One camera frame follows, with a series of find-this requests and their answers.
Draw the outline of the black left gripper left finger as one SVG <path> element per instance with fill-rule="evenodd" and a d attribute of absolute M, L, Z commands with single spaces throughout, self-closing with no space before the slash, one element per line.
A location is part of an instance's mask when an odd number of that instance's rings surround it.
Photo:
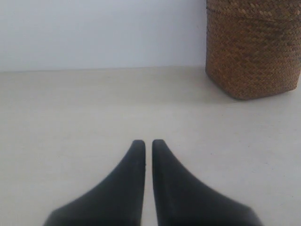
<path fill-rule="evenodd" d="M 46 226 L 139 226 L 146 172 L 145 142 L 132 142 L 116 168 L 81 197 L 54 210 Z"/>

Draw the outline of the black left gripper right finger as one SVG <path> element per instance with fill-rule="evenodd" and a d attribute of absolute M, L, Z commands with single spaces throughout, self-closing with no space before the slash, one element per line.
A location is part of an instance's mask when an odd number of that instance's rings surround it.
<path fill-rule="evenodd" d="M 173 155 L 164 140 L 152 142 L 152 181 L 160 226 L 260 226 L 252 208 L 208 187 Z"/>

